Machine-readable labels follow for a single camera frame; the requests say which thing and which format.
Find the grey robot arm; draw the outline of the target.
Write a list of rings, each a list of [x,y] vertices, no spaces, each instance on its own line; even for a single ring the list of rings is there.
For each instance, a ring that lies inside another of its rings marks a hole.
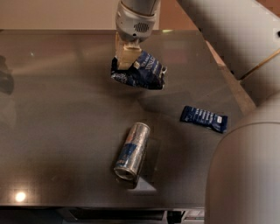
[[[280,224],[280,18],[257,0],[177,0],[255,103],[218,143],[206,224]]]

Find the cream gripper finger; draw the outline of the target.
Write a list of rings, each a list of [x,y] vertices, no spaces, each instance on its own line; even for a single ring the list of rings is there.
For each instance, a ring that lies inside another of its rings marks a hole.
[[[121,39],[119,33],[115,35],[115,57],[117,59],[117,69],[127,70],[141,55],[142,49],[139,41],[132,42]]]

